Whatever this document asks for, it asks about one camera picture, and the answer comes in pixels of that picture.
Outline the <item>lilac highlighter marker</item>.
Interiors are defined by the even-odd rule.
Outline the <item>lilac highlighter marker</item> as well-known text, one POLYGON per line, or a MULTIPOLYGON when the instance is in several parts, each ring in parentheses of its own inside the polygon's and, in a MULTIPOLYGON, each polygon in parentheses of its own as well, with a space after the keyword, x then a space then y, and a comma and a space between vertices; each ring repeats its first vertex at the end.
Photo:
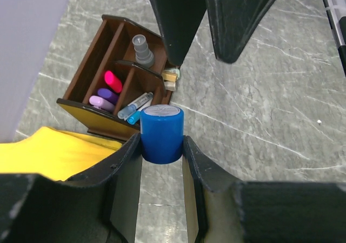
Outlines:
POLYGON ((113 112, 115 106, 109 101, 105 100, 102 97, 93 95, 89 98, 89 103, 98 109, 102 109, 108 112, 113 112))

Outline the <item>pink highlighter marker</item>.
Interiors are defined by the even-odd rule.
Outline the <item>pink highlighter marker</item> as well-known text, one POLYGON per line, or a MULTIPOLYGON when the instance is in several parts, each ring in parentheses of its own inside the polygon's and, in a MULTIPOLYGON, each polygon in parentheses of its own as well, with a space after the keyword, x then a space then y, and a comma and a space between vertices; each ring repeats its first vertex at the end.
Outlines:
POLYGON ((110 70, 104 74, 105 83, 115 92, 121 93, 123 85, 121 80, 110 70))

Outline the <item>white worn eraser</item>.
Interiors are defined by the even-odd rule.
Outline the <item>white worn eraser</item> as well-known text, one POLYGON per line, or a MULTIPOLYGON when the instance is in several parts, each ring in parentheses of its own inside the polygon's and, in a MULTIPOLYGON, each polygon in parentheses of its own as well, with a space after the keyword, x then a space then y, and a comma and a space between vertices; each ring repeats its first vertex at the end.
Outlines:
POLYGON ((176 91, 176 82, 164 81, 164 86, 168 91, 176 91))

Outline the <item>yellow small eraser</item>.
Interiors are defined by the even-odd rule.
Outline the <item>yellow small eraser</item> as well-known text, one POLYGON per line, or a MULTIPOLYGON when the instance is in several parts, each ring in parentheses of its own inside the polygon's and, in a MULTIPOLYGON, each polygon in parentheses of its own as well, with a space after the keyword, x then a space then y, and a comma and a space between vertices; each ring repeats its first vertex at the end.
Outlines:
POLYGON ((178 75, 176 73, 163 73, 162 77, 164 81, 176 82, 178 79, 178 75))

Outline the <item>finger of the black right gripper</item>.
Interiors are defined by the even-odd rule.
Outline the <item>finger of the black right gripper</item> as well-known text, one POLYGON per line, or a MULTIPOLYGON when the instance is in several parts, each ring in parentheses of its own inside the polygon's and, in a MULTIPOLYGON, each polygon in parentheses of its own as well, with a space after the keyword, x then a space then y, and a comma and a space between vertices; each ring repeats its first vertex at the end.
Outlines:
POLYGON ((235 63, 275 0, 206 0, 217 60, 235 63))
POLYGON ((150 0, 170 63, 182 65, 206 12, 205 0, 150 0))

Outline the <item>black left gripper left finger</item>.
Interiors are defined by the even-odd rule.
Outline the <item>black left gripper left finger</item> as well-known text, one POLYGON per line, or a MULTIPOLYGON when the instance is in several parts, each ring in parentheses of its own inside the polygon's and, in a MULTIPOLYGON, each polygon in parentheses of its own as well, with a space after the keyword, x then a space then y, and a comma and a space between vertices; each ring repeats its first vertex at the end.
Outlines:
POLYGON ((66 181, 1 175, 1 242, 134 242, 141 138, 66 181))

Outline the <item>clear blue ballpoint pen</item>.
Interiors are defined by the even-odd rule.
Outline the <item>clear blue ballpoint pen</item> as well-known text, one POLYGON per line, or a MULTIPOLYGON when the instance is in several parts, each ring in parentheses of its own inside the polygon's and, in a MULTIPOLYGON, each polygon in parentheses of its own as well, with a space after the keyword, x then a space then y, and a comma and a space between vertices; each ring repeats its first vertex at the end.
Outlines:
POLYGON ((152 99, 153 96, 154 94, 152 92, 142 94, 141 96, 130 102, 126 107, 121 109, 117 113, 117 117, 121 120, 127 120, 133 113, 137 111, 138 108, 152 99))

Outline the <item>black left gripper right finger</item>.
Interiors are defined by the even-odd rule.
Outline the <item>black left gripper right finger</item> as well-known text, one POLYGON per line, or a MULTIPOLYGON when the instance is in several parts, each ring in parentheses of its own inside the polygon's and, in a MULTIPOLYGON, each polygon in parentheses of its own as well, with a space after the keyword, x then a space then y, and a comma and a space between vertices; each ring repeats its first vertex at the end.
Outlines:
POLYGON ((345 242, 342 182, 243 181, 183 140, 189 242, 345 242))

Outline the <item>purple capped marker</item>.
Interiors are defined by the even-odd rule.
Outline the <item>purple capped marker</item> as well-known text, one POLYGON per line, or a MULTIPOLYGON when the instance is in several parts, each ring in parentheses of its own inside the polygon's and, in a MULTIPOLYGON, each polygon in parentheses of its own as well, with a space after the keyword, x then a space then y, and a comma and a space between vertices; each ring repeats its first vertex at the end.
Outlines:
POLYGON ((112 103, 113 105, 116 105, 119 96, 115 94, 113 91, 107 89, 107 88, 100 88, 97 91, 97 95, 108 102, 112 103))

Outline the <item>blue capped marker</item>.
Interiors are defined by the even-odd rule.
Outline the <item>blue capped marker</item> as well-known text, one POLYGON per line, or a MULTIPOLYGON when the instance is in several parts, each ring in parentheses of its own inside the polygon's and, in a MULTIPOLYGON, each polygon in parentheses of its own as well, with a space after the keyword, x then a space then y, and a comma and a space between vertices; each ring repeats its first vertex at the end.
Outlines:
POLYGON ((141 111, 150 106, 151 105, 151 101, 148 101, 146 104, 142 105, 140 108, 138 108, 136 110, 135 113, 133 113, 128 119, 127 119, 127 123, 134 125, 139 119, 140 119, 140 115, 141 115, 141 111))

